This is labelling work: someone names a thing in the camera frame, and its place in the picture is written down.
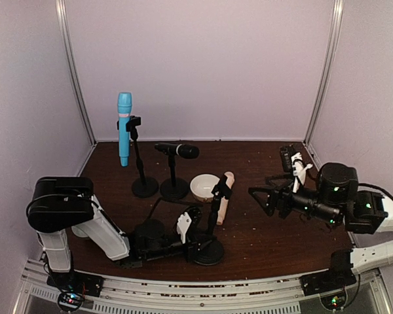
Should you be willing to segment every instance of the microphone head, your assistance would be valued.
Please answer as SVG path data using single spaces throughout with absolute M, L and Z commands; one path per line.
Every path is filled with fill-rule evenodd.
M 195 159 L 199 156 L 199 148 L 196 146 L 183 144 L 178 148 L 178 155 L 185 159 Z
M 131 93 L 119 93 L 118 113 L 131 113 L 132 95 Z

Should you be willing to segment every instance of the dark wood surface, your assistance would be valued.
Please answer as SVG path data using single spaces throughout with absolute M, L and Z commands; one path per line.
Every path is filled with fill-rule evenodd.
M 215 234 L 225 248 L 223 261 L 204 267 L 186 263 L 182 256 L 145 262 L 142 268 L 121 269 L 93 242 L 76 238 L 71 231 L 69 246 L 75 267 L 106 275 L 139 279 L 213 281 L 256 279 L 321 270 L 329 266 L 332 252 L 351 248 L 343 226 L 328 233 L 324 223 L 304 222 L 297 213 L 286 220 L 268 217 L 248 194 L 249 186 L 261 186 L 265 176 L 282 173 L 280 142 L 195 142 L 200 148 L 196 160 L 176 158 L 177 174 L 185 180 L 201 173 L 221 176 L 232 171 L 236 181 L 225 223 Z M 296 147 L 308 155 L 301 144 Z M 169 176 L 167 157 L 154 149 L 154 143 L 140 143 L 145 172 L 161 183 Z M 160 196 L 141 200 L 132 195 L 131 184 L 138 177 L 134 153 L 130 165 L 121 167 L 117 143 L 100 143 L 83 175 L 94 182 L 95 193 L 107 213 L 124 231 L 131 232 L 143 222 Z M 193 201 L 189 194 L 185 200 Z M 166 226 L 173 226 L 184 207 L 162 203 L 154 214 Z M 206 225 L 210 207 L 203 208 L 200 225 Z

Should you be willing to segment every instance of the white bowl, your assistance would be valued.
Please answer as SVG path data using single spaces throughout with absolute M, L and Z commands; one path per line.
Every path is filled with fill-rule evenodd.
M 210 203 L 214 198 L 211 191 L 219 180 L 219 177 L 215 175 L 197 175 L 191 181 L 191 192 L 198 201 Z

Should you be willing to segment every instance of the white wall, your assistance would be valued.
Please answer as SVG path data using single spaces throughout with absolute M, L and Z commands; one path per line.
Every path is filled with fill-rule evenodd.
M 312 145 L 322 163 L 354 166 L 362 182 L 393 193 L 393 1 L 345 1 Z M 358 240 L 372 245 L 383 238 L 367 235 Z M 382 272 L 393 300 L 393 266 Z
M 333 1 L 67 0 L 95 136 L 118 138 L 133 93 L 140 139 L 302 139 Z
M 0 1 L 0 313 L 39 246 L 25 208 L 36 180 L 75 175 L 90 146 L 54 0 Z

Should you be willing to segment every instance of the microphone stand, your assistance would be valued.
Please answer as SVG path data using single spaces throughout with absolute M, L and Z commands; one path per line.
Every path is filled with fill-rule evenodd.
M 132 193 L 138 198 L 149 198 L 157 193 L 159 184 L 156 179 L 146 177 L 144 174 L 143 160 L 140 157 L 140 150 L 138 149 L 138 131 L 137 126 L 141 125 L 140 116 L 131 116 L 130 121 L 126 124 L 126 131 L 130 132 L 130 137 L 134 143 L 134 150 L 136 152 L 136 165 L 140 177 L 132 183 Z
M 160 193 L 164 198 L 179 200 L 184 198 L 189 192 L 189 183 L 176 177 L 175 156 L 168 154 L 168 165 L 170 168 L 170 179 L 166 179 L 160 186 Z

